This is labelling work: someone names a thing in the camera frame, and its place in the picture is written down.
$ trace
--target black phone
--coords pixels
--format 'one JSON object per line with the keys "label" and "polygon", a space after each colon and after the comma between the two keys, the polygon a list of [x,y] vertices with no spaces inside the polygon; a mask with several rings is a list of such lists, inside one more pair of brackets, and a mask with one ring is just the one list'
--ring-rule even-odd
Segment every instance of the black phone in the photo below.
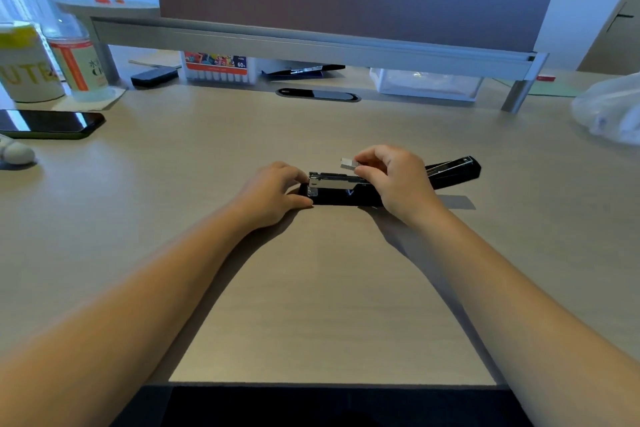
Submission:
{"label": "black phone", "polygon": [[12,139],[84,139],[106,120],[93,112],[0,110],[0,133]]}
{"label": "black phone", "polygon": [[342,91],[302,90],[300,88],[280,88],[276,91],[287,98],[329,99],[332,101],[360,101],[360,97],[353,93]]}

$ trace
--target storage box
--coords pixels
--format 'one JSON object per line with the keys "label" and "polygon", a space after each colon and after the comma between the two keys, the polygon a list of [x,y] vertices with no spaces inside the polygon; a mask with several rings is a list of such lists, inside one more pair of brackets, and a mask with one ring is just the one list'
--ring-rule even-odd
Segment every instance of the storage box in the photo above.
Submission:
{"label": "storage box", "polygon": [[188,80],[255,85],[255,58],[181,51],[182,68]]}
{"label": "storage box", "polygon": [[371,68],[380,93],[475,101],[484,78]]}

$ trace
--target wooden desk surface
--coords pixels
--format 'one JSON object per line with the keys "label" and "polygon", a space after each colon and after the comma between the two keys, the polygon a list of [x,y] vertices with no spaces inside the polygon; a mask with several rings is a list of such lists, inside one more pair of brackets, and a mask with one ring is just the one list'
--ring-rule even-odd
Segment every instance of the wooden desk surface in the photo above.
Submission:
{"label": "wooden desk surface", "polygon": [[[365,82],[364,70],[348,74],[324,84]],[[446,202],[640,358],[640,149],[591,137],[568,99],[499,112],[506,90],[486,82],[466,108],[370,87],[340,103],[171,85],[126,93],[86,140],[32,140],[39,164],[0,172],[0,351],[126,275],[256,167],[339,171],[340,157],[388,142],[427,163],[475,156],[481,178],[441,190]],[[153,380],[169,378],[500,382],[428,250],[384,213],[339,206],[300,212],[234,251]]]}

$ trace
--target open stapler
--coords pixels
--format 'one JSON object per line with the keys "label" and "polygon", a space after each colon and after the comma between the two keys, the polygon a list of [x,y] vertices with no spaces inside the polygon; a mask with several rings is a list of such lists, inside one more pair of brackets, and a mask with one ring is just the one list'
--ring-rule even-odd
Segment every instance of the open stapler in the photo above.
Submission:
{"label": "open stapler", "polygon": [[[460,184],[480,176],[482,167],[471,156],[427,165],[427,176],[434,189]],[[382,206],[376,188],[367,180],[347,174],[309,172],[309,184],[300,186],[300,194],[314,204],[339,206]]]}

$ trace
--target black eraser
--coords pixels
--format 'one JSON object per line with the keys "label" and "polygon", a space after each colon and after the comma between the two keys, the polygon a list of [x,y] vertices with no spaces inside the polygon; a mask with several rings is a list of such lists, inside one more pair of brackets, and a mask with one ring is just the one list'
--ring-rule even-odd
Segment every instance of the black eraser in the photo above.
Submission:
{"label": "black eraser", "polygon": [[133,86],[153,88],[178,77],[178,70],[172,66],[157,66],[144,73],[133,75],[131,83]]}

